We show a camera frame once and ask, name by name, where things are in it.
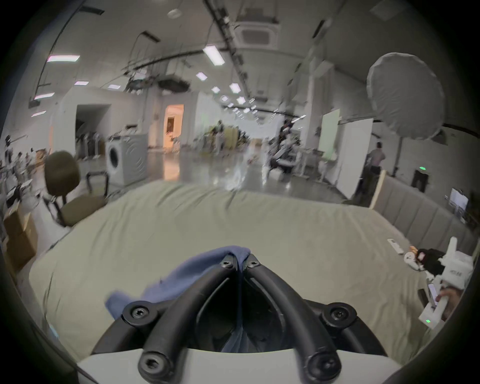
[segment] black tube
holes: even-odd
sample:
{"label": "black tube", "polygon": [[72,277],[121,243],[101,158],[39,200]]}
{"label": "black tube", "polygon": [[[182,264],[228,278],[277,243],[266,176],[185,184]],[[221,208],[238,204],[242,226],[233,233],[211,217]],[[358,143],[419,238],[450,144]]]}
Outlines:
{"label": "black tube", "polygon": [[249,256],[245,279],[255,279],[285,315],[300,355],[301,369],[309,383],[325,382],[340,374],[341,363],[327,330],[308,304],[283,279]]}
{"label": "black tube", "polygon": [[156,323],[138,362],[138,371],[145,380],[164,383],[174,376],[178,370],[177,358],[197,313],[215,289],[235,275],[236,263],[233,256],[225,257],[182,293]]}

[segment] white board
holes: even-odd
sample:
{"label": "white board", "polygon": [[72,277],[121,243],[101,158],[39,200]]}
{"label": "white board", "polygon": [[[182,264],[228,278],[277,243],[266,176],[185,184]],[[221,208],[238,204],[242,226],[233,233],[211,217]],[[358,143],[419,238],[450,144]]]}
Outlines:
{"label": "white board", "polygon": [[332,157],[339,118],[339,109],[325,113],[322,117],[322,132],[320,133],[318,150],[324,153],[323,158],[330,159]]}
{"label": "white board", "polygon": [[360,180],[368,152],[373,119],[365,119],[344,125],[340,154],[336,167],[338,179],[336,188],[351,199]]}

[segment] smartphone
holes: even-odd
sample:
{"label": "smartphone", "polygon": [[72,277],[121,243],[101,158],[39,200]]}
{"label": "smartphone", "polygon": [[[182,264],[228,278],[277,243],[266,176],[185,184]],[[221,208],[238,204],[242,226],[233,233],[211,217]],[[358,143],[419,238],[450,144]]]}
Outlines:
{"label": "smartphone", "polygon": [[435,289],[435,285],[433,285],[432,283],[428,284],[428,291],[430,292],[428,300],[430,304],[436,308],[438,301],[435,301],[435,299],[437,298],[438,293],[437,293],[437,290]]}

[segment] grey bedsheet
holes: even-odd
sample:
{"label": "grey bedsheet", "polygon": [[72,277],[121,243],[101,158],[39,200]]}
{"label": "grey bedsheet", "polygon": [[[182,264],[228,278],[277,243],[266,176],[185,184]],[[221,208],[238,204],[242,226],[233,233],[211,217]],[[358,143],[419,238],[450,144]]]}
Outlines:
{"label": "grey bedsheet", "polygon": [[426,327],[414,272],[387,239],[408,241],[367,208],[156,181],[79,223],[32,266],[29,280],[71,355],[88,356],[112,323],[107,295],[132,296],[189,257],[248,247],[306,299],[351,304],[388,355],[406,363]]}

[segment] hand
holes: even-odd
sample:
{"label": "hand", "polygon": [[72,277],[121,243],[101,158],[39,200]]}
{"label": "hand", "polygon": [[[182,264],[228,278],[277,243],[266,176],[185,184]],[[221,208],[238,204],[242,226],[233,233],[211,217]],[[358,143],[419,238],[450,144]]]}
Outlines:
{"label": "hand", "polygon": [[448,297],[448,304],[442,316],[446,320],[460,302],[462,291],[454,287],[442,288],[435,301],[440,301],[443,296]]}

